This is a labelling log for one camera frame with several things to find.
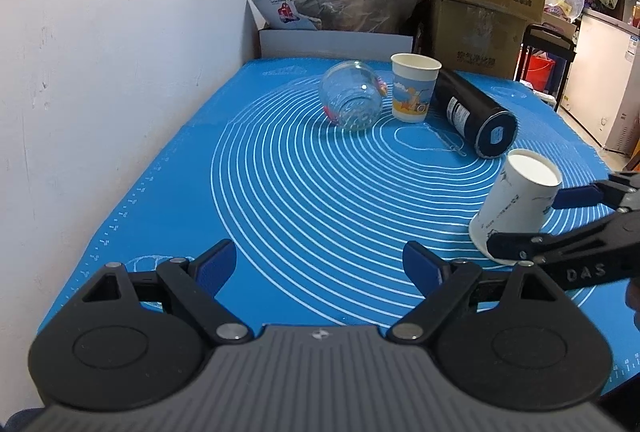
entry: blue mat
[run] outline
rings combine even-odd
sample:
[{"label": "blue mat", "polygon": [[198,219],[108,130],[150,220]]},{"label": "blue mat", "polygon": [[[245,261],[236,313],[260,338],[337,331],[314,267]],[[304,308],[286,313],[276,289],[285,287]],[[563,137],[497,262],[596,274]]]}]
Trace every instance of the blue mat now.
[{"label": "blue mat", "polygon": [[[402,270],[407,240],[445,259],[498,267],[475,249],[466,225],[502,158],[476,157],[436,112],[424,125],[396,121],[389,100],[372,130],[335,129],[317,96],[334,63],[245,65],[118,203],[44,323],[105,262],[146,271],[225,237],[238,246],[238,267],[219,300],[255,331],[265,323],[387,328],[422,299]],[[372,66],[392,83],[389,64]],[[515,113],[516,145],[553,160],[565,187],[606,177],[594,150],[526,88],[465,78]],[[603,206],[553,211],[545,230],[560,233],[606,213]],[[617,283],[571,293],[613,348],[607,389],[640,370],[640,335],[624,289]]]}]

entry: white paper cup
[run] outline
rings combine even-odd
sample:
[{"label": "white paper cup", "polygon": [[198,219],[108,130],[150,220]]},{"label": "white paper cup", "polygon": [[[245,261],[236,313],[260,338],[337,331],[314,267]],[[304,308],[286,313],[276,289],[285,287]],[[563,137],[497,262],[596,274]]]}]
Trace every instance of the white paper cup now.
[{"label": "white paper cup", "polygon": [[482,208],[469,223],[469,237],[486,258],[508,266],[513,260],[495,259],[486,249],[496,232],[537,233],[545,224],[562,183],[558,167],[531,150],[517,148],[507,158]]},{"label": "white paper cup", "polygon": [[400,52],[391,57],[394,72],[392,113],[407,123],[421,123],[427,116],[431,96],[442,64],[438,60]]}]

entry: black thermos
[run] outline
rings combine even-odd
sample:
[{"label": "black thermos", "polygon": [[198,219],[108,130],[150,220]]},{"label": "black thermos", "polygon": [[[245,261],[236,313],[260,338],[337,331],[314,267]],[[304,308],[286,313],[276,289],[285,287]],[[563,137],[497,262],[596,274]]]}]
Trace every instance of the black thermos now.
[{"label": "black thermos", "polygon": [[481,158],[504,154],[516,137],[516,116],[452,70],[439,71],[433,100]]}]

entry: paper cup with beach print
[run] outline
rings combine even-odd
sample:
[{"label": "paper cup with beach print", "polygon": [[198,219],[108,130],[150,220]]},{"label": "paper cup with beach print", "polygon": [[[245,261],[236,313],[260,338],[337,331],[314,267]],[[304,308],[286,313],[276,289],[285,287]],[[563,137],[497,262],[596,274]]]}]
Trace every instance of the paper cup with beach print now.
[{"label": "paper cup with beach print", "polygon": [[561,183],[560,170],[546,157],[522,148],[510,151],[482,208],[469,223],[471,241],[487,258],[514,265],[513,260],[489,255],[489,235],[539,232]]},{"label": "paper cup with beach print", "polygon": [[391,57],[394,72],[392,113],[407,123],[424,121],[442,64],[421,54],[401,52]]}]

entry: gray ribbed panel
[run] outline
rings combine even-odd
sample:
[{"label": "gray ribbed panel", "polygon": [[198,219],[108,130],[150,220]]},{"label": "gray ribbed panel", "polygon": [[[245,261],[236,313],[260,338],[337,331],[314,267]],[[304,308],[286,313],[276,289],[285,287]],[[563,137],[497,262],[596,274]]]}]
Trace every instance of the gray ribbed panel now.
[{"label": "gray ribbed panel", "polygon": [[596,432],[619,431],[588,404],[520,414],[469,398],[416,347],[376,327],[267,327],[218,349],[199,378],[133,412],[53,407],[26,432]]}]

